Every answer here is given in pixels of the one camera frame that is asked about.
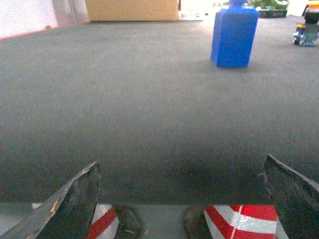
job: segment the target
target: blue container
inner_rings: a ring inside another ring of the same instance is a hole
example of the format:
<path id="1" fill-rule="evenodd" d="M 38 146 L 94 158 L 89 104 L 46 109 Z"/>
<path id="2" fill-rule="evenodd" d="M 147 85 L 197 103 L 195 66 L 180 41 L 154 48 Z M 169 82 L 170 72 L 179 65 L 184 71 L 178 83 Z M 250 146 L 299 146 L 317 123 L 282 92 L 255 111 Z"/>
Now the blue container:
<path id="1" fill-rule="evenodd" d="M 231 0 L 228 9 L 216 13 L 211 61 L 217 67 L 247 67 L 259 13 L 243 5 L 247 0 Z"/>

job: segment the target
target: toy robot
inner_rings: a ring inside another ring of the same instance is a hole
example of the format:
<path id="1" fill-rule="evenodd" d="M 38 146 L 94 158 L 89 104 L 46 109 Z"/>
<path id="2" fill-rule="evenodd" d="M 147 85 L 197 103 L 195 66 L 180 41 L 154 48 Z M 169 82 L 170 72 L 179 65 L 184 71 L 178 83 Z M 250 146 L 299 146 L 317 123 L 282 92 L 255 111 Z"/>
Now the toy robot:
<path id="1" fill-rule="evenodd" d="M 313 46 L 314 42 L 319 38 L 319 0 L 311 0 L 307 3 L 305 9 L 305 23 L 297 25 L 294 33 L 295 45 Z"/>

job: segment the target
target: green plant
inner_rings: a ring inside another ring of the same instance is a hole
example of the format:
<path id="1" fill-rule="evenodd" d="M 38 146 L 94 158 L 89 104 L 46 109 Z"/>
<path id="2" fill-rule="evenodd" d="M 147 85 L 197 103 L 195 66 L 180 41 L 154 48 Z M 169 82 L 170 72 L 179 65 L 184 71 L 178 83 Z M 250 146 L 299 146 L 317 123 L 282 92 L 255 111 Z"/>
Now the green plant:
<path id="1" fill-rule="evenodd" d="M 286 10 L 289 2 L 287 0 L 252 0 L 250 5 L 255 8 L 267 10 Z"/>

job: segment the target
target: reflective tape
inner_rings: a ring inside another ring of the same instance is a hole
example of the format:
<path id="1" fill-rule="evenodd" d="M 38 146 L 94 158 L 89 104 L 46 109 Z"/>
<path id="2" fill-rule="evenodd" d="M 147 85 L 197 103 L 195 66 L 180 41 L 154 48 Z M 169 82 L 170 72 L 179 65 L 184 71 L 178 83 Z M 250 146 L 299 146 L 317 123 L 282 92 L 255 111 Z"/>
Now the reflective tape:
<path id="1" fill-rule="evenodd" d="M 111 205 L 98 204 L 92 220 L 88 239 L 113 239 L 115 238 L 119 220 Z"/>
<path id="2" fill-rule="evenodd" d="M 275 238 L 278 217 L 272 206 L 208 206 L 205 217 L 214 239 Z"/>

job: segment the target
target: wheel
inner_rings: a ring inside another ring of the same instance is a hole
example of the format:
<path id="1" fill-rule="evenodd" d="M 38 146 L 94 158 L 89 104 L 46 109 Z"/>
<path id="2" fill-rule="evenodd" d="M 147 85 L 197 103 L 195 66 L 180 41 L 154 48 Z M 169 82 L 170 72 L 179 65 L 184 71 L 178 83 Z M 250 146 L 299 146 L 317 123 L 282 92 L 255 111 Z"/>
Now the wheel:
<path id="1" fill-rule="evenodd" d="M 301 38 L 299 39 L 299 46 L 302 46 L 306 41 L 305 35 L 302 35 Z"/>
<path id="2" fill-rule="evenodd" d="M 294 45 L 299 45 L 299 44 L 300 44 L 300 38 L 295 37 Z"/>

